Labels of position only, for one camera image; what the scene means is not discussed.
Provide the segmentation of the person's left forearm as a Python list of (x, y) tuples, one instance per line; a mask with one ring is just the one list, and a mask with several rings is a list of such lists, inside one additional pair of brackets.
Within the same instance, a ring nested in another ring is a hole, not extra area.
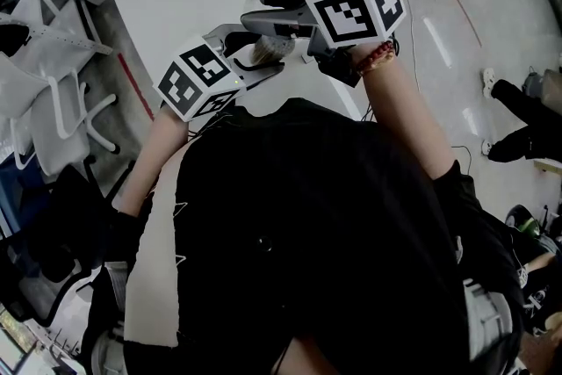
[(189, 126), (168, 106), (155, 115), (148, 137), (126, 181), (118, 211), (137, 217), (145, 197), (159, 177), (162, 167), (188, 141)]

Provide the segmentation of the white metal storage rack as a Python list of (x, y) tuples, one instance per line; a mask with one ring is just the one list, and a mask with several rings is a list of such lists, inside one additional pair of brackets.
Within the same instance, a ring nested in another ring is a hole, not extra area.
[(0, 12), (0, 25), (21, 25), (29, 37), (49, 38), (94, 54), (113, 52), (99, 38), (84, 0), (68, 0), (63, 8), (53, 0), (19, 0), (12, 14)]

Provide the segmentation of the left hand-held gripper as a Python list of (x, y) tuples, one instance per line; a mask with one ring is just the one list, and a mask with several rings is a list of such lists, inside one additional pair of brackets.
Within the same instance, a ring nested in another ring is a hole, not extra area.
[[(260, 35), (242, 24), (223, 24), (211, 30), (209, 37), (222, 45), (247, 45), (257, 42)], [(154, 88), (181, 120), (189, 122), (219, 112), (244, 94), (244, 84), (253, 89), (284, 68), (282, 61), (249, 66), (233, 58), (231, 69), (206, 40), (195, 36), (180, 46)]]

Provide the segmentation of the person's black white shirt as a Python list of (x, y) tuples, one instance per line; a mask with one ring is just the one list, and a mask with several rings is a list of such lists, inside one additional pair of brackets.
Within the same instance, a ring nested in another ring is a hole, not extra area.
[(127, 264), (120, 375), (505, 375), (522, 292), (458, 162), (304, 99), (223, 113), (162, 168)]

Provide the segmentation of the blue cabinet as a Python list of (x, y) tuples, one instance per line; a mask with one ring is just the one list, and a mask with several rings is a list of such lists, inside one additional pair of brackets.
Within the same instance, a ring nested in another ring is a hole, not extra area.
[(10, 156), (0, 164), (0, 240), (29, 226), (47, 207), (49, 189), (35, 159), (23, 169)]

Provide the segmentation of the person's right forearm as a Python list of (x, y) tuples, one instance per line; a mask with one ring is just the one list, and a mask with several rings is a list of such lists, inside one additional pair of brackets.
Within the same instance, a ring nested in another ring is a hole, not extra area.
[(363, 79), (376, 121), (416, 157), (433, 180), (445, 175), (456, 157), (412, 77), (388, 45), (363, 44), (349, 51), (351, 67)]

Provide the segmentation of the white office chair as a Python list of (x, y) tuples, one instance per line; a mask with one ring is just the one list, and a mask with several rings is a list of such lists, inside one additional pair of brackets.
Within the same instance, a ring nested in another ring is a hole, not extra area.
[(118, 103), (118, 97), (111, 94), (87, 110), (87, 89), (75, 70), (59, 79), (40, 77), (0, 53), (0, 117), (8, 119), (18, 169), (37, 160), (46, 176), (57, 175), (90, 156), (91, 140), (112, 154), (119, 153), (120, 147), (92, 124), (102, 110)]

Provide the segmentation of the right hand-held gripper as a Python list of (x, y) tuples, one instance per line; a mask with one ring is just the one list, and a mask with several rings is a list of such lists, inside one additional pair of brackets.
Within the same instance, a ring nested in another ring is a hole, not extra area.
[[(388, 41), (407, 15), (403, 0), (260, 2), (283, 9), (243, 14), (241, 24), (249, 32), (278, 38), (311, 37), (308, 54), (316, 60), (319, 70), (352, 88), (357, 86), (360, 75), (350, 68), (347, 50)], [(308, 8), (300, 8), (305, 3)]]

